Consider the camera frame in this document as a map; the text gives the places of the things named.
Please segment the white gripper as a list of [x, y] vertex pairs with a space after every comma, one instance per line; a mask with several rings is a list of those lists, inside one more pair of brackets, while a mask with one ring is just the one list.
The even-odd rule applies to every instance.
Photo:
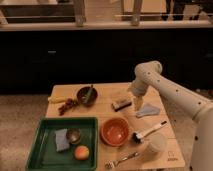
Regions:
[[135, 98], [133, 99], [134, 109], [138, 111], [143, 104], [142, 96], [144, 96], [147, 92], [147, 84], [143, 81], [135, 79], [129, 86], [128, 91], [135, 96]]

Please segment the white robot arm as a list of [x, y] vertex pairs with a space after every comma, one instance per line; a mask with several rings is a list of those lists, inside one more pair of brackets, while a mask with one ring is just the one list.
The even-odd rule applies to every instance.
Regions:
[[161, 75], [159, 61], [138, 64], [129, 90], [144, 96], [149, 86], [176, 103], [197, 123], [191, 156], [191, 171], [213, 171], [213, 100], [203, 97]]

